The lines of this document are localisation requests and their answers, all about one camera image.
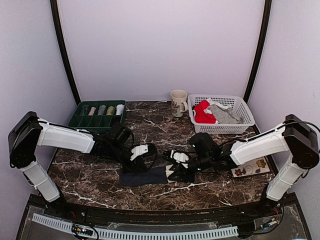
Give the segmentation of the patterned dark rolled cloth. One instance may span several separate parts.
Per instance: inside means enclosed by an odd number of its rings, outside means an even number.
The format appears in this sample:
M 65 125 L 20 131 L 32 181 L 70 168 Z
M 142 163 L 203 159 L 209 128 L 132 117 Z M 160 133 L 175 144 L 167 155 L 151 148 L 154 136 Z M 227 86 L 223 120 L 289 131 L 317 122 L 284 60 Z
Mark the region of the patterned dark rolled cloth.
M 84 104 L 81 109 L 80 109 L 80 112 L 79 112 L 79 116 L 85 116 L 86 115 L 86 112 L 88 111 L 89 109 L 89 104 Z

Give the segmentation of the red underwear in basket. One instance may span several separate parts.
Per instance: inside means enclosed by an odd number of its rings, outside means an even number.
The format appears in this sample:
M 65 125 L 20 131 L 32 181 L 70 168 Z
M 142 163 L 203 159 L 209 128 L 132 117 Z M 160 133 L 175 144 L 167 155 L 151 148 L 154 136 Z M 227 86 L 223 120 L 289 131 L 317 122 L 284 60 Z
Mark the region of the red underwear in basket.
M 205 110 L 210 106 L 207 100 L 201 101 L 194 107 L 194 121 L 197 124 L 216 124 L 217 120 L 212 113 L 205 113 Z

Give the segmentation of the white plastic basket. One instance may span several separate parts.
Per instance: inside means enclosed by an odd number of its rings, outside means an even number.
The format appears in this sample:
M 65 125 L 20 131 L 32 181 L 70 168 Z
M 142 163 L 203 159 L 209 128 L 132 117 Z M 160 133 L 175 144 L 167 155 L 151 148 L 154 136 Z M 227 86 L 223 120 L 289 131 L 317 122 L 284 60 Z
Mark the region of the white plastic basket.
M 196 133 L 242 134 L 255 124 L 248 105 L 238 96 L 191 94 L 187 103 Z

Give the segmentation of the white rolled cloth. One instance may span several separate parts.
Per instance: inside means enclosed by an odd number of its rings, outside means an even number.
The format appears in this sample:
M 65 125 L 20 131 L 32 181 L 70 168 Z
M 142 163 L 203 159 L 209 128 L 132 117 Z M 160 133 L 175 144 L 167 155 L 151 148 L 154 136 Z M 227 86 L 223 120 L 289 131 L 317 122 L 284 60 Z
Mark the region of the white rolled cloth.
M 125 105 L 124 105 L 124 104 L 118 104 L 118 105 L 116 106 L 115 115 L 116 115 L 116 116 L 121 116 L 121 115 L 123 114 L 124 110 L 125 110 Z

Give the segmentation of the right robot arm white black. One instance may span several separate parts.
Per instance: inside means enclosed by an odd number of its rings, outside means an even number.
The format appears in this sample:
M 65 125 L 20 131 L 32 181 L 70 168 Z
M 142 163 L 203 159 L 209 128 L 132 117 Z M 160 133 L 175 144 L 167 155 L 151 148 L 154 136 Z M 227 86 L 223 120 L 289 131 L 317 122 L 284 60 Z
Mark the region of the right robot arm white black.
M 195 151 L 190 153 L 176 150 L 164 151 L 162 157 L 172 163 L 167 177 L 170 181 L 189 182 L 196 172 L 209 168 L 229 170 L 264 156 L 289 152 L 289 158 L 275 178 L 264 188 L 255 213 L 266 217 L 286 191 L 308 170 L 320 162 L 318 146 L 319 128 L 300 120 L 294 114 L 275 128 L 254 137 L 230 140 L 218 145 L 206 132 L 195 134 L 189 144 Z

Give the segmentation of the cream floral mug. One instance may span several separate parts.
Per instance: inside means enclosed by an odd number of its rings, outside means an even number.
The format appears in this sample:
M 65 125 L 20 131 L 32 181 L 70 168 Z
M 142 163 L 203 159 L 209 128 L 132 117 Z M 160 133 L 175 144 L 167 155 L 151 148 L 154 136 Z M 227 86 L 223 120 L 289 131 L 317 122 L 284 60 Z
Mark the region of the cream floral mug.
M 188 94 L 184 90 L 176 89 L 170 93 L 171 113 L 174 117 L 180 118 L 188 111 Z

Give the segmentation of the navy underwear cream waistband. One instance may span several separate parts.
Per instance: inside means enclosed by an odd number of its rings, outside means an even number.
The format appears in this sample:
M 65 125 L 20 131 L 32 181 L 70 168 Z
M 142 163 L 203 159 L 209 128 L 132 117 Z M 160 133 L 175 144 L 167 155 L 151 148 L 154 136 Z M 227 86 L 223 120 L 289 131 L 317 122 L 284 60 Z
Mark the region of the navy underwear cream waistband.
M 153 167 L 144 173 L 120 173 L 119 181 L 123 186 L 138 187 L 152 184 L 171 184 L 175 181 L 168 180 L 166 167 Z

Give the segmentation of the small green circuit board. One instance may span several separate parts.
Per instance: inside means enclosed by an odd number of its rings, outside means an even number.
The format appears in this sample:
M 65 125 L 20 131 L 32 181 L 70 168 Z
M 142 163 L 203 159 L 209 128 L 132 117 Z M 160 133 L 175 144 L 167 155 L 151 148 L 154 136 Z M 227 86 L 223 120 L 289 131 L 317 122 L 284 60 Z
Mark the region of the small green circuit board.
M 79 237 L 91 237 L 94 231 L 81 225 L 72 225 L 71 232 Z

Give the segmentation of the floral square coaster tile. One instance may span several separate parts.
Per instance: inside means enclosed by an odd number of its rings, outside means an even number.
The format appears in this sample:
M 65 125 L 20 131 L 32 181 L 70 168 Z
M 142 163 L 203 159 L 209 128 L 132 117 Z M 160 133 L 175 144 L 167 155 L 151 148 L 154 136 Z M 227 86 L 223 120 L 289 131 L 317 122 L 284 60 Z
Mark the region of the floral square coaster tile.
M 260 157 L 233 168 L 231 173 L 234 178 L 244 178 L 269 173 L 270 171 L 267 159 L 265 157 Z

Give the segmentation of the green divided organizer tray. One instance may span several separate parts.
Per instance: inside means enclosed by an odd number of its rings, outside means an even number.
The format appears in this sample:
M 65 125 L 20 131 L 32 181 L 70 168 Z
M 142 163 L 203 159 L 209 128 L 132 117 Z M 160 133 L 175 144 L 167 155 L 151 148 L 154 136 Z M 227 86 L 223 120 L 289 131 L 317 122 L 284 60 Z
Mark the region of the green divided organizer tray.
M 80 116 L 79 112 L 81 107 L 85 104 L 89 104 L 89 108 L 86 115 Z M 119 104 L 124 105 L 124 112 L 122 115 L 116 115 L 116 106 Z M 103 115 L 98 115 L 99 106 L 106 105 L 106 109 Z M 106 115 L 109 106 L 114 106 L 114 113 L 111 116 Z M 89 116 L 91 107 L 96 107 L 95 113 Z M 104 133 L 111 129 L 116 123 L 124 124 L 126 120 L 126 101 L 125 100 L 97 100 L 97 101 L 82 101 L 80 102 L 71 119 L 68 126 L 75 129 L 84 129 L 95 133 Z

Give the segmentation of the pink rolled cloth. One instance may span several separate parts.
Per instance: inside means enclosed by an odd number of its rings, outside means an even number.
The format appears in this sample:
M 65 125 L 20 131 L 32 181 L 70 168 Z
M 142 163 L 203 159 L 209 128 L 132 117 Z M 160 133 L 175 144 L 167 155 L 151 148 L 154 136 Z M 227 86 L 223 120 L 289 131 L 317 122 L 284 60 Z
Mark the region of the pink rolled cloth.
M 91 107 L 88 115 L 89 115 L 89 116 L 93 116 L 93 115 L 95 114 L 95 111 L 96 111 L 96 107 Z

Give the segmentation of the black front rail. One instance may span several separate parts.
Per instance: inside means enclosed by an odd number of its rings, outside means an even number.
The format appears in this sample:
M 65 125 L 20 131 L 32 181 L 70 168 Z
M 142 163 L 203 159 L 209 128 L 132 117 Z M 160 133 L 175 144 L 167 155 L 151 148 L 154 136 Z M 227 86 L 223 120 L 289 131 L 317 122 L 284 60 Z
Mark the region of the black front rail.
M 254 214 L 257 202 L 236 206 L 182 210 L 182 211 L 139 211 L 94 207 L 70 203 L 71 212 L 65 217 L 89 225 L 106 226 L 109 223 L 174 225 L 218 222 L 220 225 L 252 225 L 261 217 L 271 217 L 276 213 L 271 211 L 264 215 Z

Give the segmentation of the grey underwear in basket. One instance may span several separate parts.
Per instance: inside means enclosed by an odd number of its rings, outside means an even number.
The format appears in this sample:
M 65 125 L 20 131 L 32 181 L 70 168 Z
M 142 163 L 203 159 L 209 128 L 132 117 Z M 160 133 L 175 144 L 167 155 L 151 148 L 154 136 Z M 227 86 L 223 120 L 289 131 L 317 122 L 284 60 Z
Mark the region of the grey underwear in basket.
M 243 124 L 244 118 L 233 112 L 231 105 L 223 105 L 211 98 L 206 99 L 210 106 L 205 110 L 207 114 L 213 114 L 218 124 Z

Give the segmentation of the right black frame post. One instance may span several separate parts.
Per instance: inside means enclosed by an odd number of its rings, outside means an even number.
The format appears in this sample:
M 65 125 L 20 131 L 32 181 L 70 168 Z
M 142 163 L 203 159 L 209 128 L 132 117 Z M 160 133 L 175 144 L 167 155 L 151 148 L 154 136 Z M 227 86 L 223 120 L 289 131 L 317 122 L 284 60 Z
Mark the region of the right black frame post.
M 248 103 L 250 100 L 251 93 L 253 91 L 255 80 L 257 77 L 258 69 L 260 66 L 264 45 L 265 45 L 265 40 L 267 36 L 267 31 L 268 31 L 271 8 L 272 8 L 272 0 L 265 0 L 256 51 L 255 51 L 250 75 L 248 78 L 247 86 L 243 96 L 243 100 L 246 103 Z

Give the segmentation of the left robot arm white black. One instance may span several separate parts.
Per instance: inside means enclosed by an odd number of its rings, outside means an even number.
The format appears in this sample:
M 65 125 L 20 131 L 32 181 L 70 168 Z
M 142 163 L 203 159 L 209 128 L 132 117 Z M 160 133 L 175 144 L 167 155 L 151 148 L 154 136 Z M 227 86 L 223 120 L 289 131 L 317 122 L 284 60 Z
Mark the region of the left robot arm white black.
M 51 203 L 51 210 L 60 218 L 67 218 L 70 206 L 36 157 L 38 147 L 76 151 L 117 161 L 130 173 L 145 173 L 150 169 L 143 160 L 149 145 L 127 145 L 134 134 L 122 123 L 115 123 L 104 133 L 59 125 L 27 112 L 9 132 L 8 149 L 11 168 L 19 169 L 42 197 Z

